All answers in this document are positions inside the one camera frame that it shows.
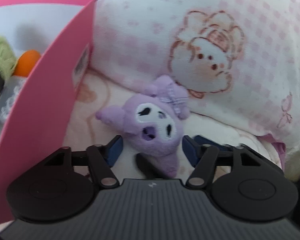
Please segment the orange makeup sponge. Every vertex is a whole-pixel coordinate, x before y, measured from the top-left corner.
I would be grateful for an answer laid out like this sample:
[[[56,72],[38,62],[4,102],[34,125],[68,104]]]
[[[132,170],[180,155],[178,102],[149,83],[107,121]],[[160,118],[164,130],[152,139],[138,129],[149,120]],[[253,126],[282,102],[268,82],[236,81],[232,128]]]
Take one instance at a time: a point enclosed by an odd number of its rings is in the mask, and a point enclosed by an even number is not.
[[[40,58],[41,54],[36,50],[25,51],[19,57],[13,75],[28,77]]]

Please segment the pink checkered pillow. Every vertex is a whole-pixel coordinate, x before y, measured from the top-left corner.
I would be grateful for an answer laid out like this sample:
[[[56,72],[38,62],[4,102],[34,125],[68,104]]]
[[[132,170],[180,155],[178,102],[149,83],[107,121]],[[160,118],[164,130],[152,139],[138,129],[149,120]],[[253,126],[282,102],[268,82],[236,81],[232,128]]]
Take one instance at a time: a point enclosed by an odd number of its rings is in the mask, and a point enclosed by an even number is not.
[[[92,67],[135,91],[167,74],[192,111],[300,144],[300,0],[97,0]]]

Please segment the pink cardboard box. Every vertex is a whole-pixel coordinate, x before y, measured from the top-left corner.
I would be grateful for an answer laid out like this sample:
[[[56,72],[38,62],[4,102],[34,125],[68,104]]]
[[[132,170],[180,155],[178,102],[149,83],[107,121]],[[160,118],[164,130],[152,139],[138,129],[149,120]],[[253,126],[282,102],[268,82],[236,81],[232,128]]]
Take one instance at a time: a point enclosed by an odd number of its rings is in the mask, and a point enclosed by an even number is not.
[[[0,224],[13,219],[8,185],[62,145],[87,68],[96,0],[0,0],[0,35],[41,58],[0,124]]]

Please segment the purple plush toy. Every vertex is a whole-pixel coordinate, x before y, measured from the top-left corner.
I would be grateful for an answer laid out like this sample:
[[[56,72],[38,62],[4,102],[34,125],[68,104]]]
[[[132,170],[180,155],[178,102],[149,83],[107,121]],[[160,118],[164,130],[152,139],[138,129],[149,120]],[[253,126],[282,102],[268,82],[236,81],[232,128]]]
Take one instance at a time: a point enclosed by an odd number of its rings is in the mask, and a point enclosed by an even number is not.
[[[187,90],[168,75],[147,85],[123,106],[109,106],[96,118],[112,127],[168,178],[179,168],[177,149],[184,135],[183,120],[190,116]]]

